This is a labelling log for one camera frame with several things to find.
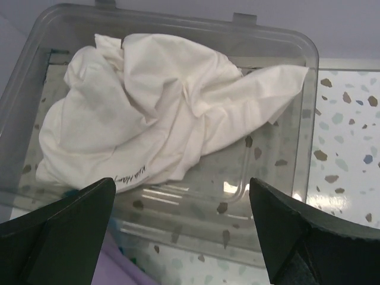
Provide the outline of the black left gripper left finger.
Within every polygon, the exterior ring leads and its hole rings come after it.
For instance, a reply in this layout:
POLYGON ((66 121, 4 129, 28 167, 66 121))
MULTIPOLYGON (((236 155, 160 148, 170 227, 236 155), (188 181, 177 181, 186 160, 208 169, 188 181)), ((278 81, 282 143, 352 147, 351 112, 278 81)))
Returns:
POLYGON ((115 194, 103 178, 1 223, 1 284, 91 284, 115 194))

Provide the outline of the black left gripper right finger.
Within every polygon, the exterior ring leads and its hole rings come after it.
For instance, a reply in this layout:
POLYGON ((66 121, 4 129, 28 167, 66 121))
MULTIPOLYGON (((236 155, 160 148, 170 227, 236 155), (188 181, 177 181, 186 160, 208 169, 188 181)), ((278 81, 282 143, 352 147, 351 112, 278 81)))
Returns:
POLYGON ((252 178, 249 199, 271 284, 379 284, 379 230, 252 178))

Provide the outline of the white Coca-Cola t-shirt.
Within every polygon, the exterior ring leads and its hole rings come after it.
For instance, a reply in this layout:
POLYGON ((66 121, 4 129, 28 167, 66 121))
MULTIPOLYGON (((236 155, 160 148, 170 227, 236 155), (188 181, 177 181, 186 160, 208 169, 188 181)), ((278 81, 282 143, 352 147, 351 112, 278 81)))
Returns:
POLYGON ((274 123, 303 88, 307 67, 243 75, 226 55, 168 34, 96 34, 68 64, 67 95, 39 133, 42 183, 118 191, 179 181, 202 156, 274 123))

